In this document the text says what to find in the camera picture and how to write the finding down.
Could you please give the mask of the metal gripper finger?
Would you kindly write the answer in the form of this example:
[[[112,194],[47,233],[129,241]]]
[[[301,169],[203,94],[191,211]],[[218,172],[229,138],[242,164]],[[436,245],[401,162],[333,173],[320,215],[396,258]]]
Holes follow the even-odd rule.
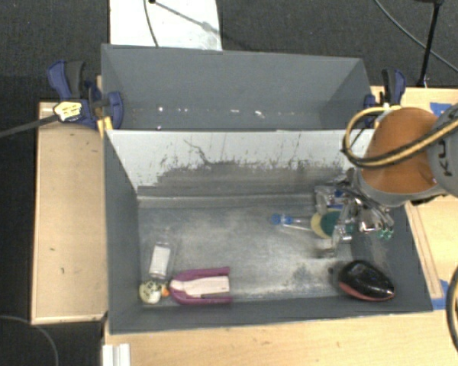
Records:
[[[318,185],[314,189],[315,206],[319,214],[342,209],[342,191],[332,185]]]
[[[327,229],[326,227],[318,227],[318,235],[320,241],[318,242],[318,254],[323,258],[335,257],[340,245],[349,243],[352,236],[346,224],[337,224]]]

